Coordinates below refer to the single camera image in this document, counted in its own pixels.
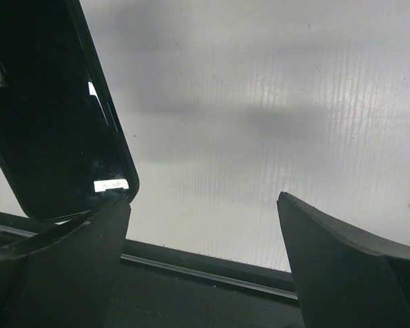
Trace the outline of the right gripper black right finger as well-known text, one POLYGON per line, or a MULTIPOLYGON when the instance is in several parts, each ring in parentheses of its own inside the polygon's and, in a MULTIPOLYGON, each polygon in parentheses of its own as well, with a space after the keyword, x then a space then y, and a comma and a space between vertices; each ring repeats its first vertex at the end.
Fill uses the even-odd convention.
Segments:
POLYGON ((410 327, 410 246, 289 193, 277 211, 306 327, 410 327))

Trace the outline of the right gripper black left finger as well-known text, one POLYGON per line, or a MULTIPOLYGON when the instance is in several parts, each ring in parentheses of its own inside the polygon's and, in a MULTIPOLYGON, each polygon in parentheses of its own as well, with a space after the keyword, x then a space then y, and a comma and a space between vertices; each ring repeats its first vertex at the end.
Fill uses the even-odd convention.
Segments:
POLYGON ((131 208, 124 196, 0 247, 0 327, 103 327, 131 208))

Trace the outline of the black smartphone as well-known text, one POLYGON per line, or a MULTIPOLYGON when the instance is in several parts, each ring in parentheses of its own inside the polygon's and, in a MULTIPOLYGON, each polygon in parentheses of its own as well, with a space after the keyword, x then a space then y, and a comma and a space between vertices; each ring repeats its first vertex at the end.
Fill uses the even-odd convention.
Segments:
POLYGON ((0 1, 0 168, 23 212, 39 221, 137 195, 78 1, 0 1))

